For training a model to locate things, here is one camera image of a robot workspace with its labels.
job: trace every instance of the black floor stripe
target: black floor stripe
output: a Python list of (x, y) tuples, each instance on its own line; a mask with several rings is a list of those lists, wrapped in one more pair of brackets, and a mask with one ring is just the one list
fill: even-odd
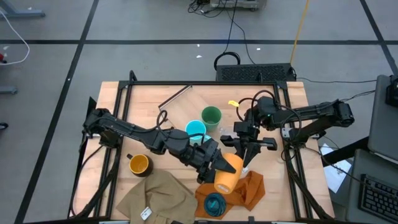
[[(25, 40), (28, 44), (79, 44), (80, 40)], [(247, 44), (292, 45), (294, 40), (247, 40)], [(84, 44), (98, 45), (157, 45), (157, 44), (226, 44), (227, 40), (85, 40)], [(230, 40), (230, 44), (244, 44), (244, 40)], [(299, 45), (398, 45), (398, 40), (299, 40)], [(0, 44), (23, 44), (21, 40), (0, 40)]]
[(381, 32), (376, 24), (376, 21), (373, 18), (373, 15), (368, 7), (368, 4), (366, 3), (365, 0), (360, 0), (363, 9), (365, 10), (365, 14), (369, 19), (369, 22), (371, 23), (371, 26), (373, 28), (374, 34), (376, 35), (377, 39), (381, 42), (381, 49), (384, 52), (384, 55), (386, 56), (386, 59), (388, 61), (388, 64), (391, 67), (392, 73), (394, 75), (398, 75), (398, 68), (397, 64), (394, 61), (394, 58), (392, 57), (390, 50), (388, 49), (388, 46), (386, 45), (383, 36), (381, 35)]
[(75, 56), (73, 57), (73, 60), (71, 62), (71, 65), (70, 65), (70, 68), (68, 71), (68, 75), (65, 79), (65, 83), (63, 84), (63, 88), (62, 88), (60, 97), (58, 99), (57, 106), (55, 107), (55, 111), (52, 116), (49, 129), (45, 136), (43, 146), (40, 150), (39, 157), (37, 158), (36, 165), (34, 167), (32, 176), (30, 177), (29, 184), (25, 191), (24, 198), (22, 199), (22, 203), (19, 207), (18, 214), (17, 214), (17, 217), (16, 217), (14, 223), (23, 223), (24, 222), (26, 212), (29, 208), (30, 201), (32, 200), (32, 196), (33, 196), (33, 193), (34, 193), (36, 185), (37, 185), (37, 181), (39, 180), (40, 172), (42, 171), (45, 158), (49, 151), (49, 147), (50, 147), (50, 143), (53, 138), (53, 135), (54, 135), (55, 127), (57, 126), (57, 123), (58, 123), (58, 120), (59, 120), (59, 117), (61, 115), (61, 111), (63, 108), (63, 104), (67, 97), (70, 83), (72, 82), (73, 74), (75, 73), (76, 66), (77, 66), (77, 63), (80, 58), (81, 50), (83, 49), (83, 46), (84, 46), (84, 40), (87, 38), (88, 30), (90, 29), (91, 22), (94, 18), (94, 14), (95, 14), (95, 11), (96, 11), (96, 8), (98, 5), (98, 1), (99, 0), (93, 1), (93, 5), (90, 9), (90, 13), (88, 14), (88, 18), (87, 18), (85, 27), (83, 29), (83, 33), (81, 34), (81, 37), (80, 37), (80, 42), (76, 48)]

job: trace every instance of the blue cup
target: blue cup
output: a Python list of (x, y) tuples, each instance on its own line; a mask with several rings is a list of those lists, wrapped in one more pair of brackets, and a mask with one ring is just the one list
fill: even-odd
[[(185, 127), (185, 132), (188, 135), (191, 135), (191, 134), (204, 134), (205, 135), (205, 139), (203, 140), (203, 142), (211, 139), (210, 136), (206, 135), (206, 126), (205, 126), (205, 124), (203, 124), (203, 122), (201, 122), (199, 120), (193, 120), (193, 121), (188, 122), (188, 124)], [(190, 139), (189, 139), (190, 145), (193, 146), (195, 143), (197, 143), (200, 146), (202, 137), (203, 136), (190, 137)]]

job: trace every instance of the blue tape roll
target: blue tape roll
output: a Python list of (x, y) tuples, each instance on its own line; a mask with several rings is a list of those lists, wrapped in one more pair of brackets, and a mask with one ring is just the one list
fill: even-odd
[(205, 211), (212, 217), (219, 217), (224, 214), (226, 201), (219, 193), (211, 193), (205, 199)]

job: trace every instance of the orange cloth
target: orange cloth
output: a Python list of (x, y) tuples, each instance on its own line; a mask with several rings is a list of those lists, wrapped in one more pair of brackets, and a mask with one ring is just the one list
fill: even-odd
[(195, 192), (195, 198), (198, 200), (195, 216), (222, 219), (234, 205), (244, 206), (251, 211), (266, 194), (263, 179), (264, 177), (261, 174), (254, 171), (249, 171), (247, 176), (239, 179), (234, 191), (228, 195), (223, 195), (226, 200), (226, 210), (220, 217), (209, 216), (206, 213), (204, 206), (206, 196), (211, 193), (217, 193), (217, 190), (214, 188), (214, 184), (202, 184)]

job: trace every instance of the green cup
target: green cup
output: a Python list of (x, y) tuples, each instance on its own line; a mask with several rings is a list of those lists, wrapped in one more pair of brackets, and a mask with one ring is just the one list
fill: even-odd
[(201, 119), (207, 131), (214, 131), (221, 121), (221, 111), (215, 106), (208, 106), (201, 112)]

